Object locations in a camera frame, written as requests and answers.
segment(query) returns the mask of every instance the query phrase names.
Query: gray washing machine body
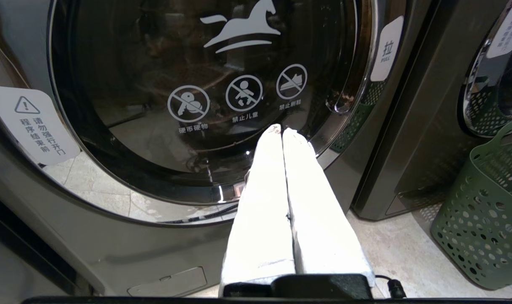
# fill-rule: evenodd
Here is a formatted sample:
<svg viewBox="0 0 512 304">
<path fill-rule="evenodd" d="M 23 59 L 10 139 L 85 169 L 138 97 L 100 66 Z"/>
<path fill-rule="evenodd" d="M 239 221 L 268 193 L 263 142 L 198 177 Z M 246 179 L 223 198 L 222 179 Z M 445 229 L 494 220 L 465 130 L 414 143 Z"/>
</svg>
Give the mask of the gray washing machine body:
<svg viewBox="0 0 512 304">
<path fill-rule="evenodd" d="M 495 37 L 509 26 L 511 7 L 507 0 L 440 4 L 354 199 L 360 217 L 443 202 L 470 150 L 512 121 L 505 90 L 490 92 L 511 75 L 512 51 L 487 55 L 501 43 Z"/>
</svg>

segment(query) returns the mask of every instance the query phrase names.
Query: tiled floor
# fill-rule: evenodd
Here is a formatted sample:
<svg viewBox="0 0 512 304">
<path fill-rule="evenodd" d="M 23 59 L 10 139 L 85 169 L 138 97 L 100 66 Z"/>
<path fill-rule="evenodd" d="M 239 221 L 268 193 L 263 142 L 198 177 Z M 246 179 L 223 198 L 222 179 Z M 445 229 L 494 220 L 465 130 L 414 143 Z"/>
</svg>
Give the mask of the tiled floor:
<svg viewBox="0 0 512 304">
<path fill-rule="evenodd" d="M 143 221 L 186 219 L 229 206 L 181 206 L 146 197 L 111 178 L 84 153 L 73 160 L 47 166 L 44 171 L 92 204 Z M 426 221 L 436 211 L 434 207 L 378 222 L 358 219 L 349 212 L 347 219 L 375 273 L 399 279 L 410 298 L 512 298 L 512 286 L 487 291 L 472 284 L 440 251 L 430 238 L 430 222 Z M 206 221 L 231 219 L 233 216 L 230 213 Z M 378 279 L 376 283 L 372 290 L 374 297 L 389 297 L 386 281 Z M 216 297 L 217 294 L 218 286 L 214 286 L 191 296 Z"/>
</svg>

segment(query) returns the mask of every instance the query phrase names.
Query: white logo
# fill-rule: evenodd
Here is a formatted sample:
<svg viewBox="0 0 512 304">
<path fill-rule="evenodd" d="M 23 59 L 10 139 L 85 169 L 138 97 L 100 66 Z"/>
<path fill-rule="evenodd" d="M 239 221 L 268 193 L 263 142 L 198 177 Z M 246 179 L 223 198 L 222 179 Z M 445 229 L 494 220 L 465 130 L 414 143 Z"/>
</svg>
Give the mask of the white logo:
<svg viewBox="0 0 512 304">
<path fill-rule="evenodd" d="M 301 64 L 292 64 L 277 79 L 277 94 L 283 99 L 292 99 L 303 91 L 306 84 L 307 69 Z"/>
<path fill-rule="evenodd" d="M 195 85 L 183 85 L 175 89 L 168 98 L 169 113 L 181 122 L 194 122 L 202 119 L 209 111 L 209 105 L 210 100 L 207 93 Z"/>
<path fill-rule="evenodd" d="M 226 89 L 226 102 L 237 112 L 254 108 L 264 93 L 261 81 L 253 75 L 239 76 Z"/>
<path fill-rule="evenodd" d="M 277 13 L 275 10 L 275 5 L 273 5 L 272 0 L 260 0 L 256 3 L 254 8 L 252 8 L 251 15 L 248 18 L 234 18 L 228 21 L 223 15 L 213 15 L 209 17 L 200 18 L 200 20 L 205 23 L 216 23 L 216 22 L 225 22 L 222 31 L 209 40 L 204 45 L 204 48 L 208 48 L 209 46 L 213 46 L 213 44 L 223 42 L 225 40 L 239 37 L 242 35 L 249 35 L 252 33 L 269 33 L 273 35 L 281 35 L 279 31 L 273 29 L 267 24 L 266 14 L 267 12 L 271 12 L 271 14 Z M 237 48 L 242 48 L 244 46 L 257 46 L 258 44 L 271 44 L 271 41 L 267 40 L 248 40 L 241 41 L 237 43 L 230 44 L 229 46 L 225 46 L 215 53 L 224 52 L 227 50 L 233 50 Z"/>
</svg>

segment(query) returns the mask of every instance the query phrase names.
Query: white label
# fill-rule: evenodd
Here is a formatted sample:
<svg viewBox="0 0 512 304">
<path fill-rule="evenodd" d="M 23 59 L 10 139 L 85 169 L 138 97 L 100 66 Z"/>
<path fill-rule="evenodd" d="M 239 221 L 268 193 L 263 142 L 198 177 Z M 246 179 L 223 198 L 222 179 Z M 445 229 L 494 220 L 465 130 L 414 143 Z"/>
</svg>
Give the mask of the white label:
<svg viewBox="0 0 512 304">
<path fill-rule="evenodd" d="M 387 75 L 389 75 L 397 55 L 400 37 L 403 33 L 403 22 L 404 17 L 400 16 L 382 29 L 378 53 L 376 54 L 374 67 L 370 74 L 370 81 L 384 81 L 387 79 Z"/>
<path fill-rule="evenodd" d="M 496 32 L 491 46 L 487 51 L 487 58 L 498 57 L 512 51 L 512 7 L 502 25 Z"/>
<path fill-rule="evenodd" d="M 21 146 L 42 164 L 57 164 L 80 152 L 44 92 L 0 87 L 0 117 Z"/>
</svg>

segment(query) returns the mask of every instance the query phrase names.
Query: plastic basket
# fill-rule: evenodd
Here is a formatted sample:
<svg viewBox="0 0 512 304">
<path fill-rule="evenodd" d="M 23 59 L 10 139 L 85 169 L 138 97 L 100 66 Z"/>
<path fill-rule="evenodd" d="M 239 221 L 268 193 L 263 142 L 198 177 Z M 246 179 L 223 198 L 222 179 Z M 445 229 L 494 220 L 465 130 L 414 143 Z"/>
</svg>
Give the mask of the plastic basket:
<svg viewBox="0 0 512 304">
<path fill-rule="evenodd" d="M 512 131 L 505 125 L 470 152 L 430 233 L 474 283 L 512 284 Z"/>
</svg>

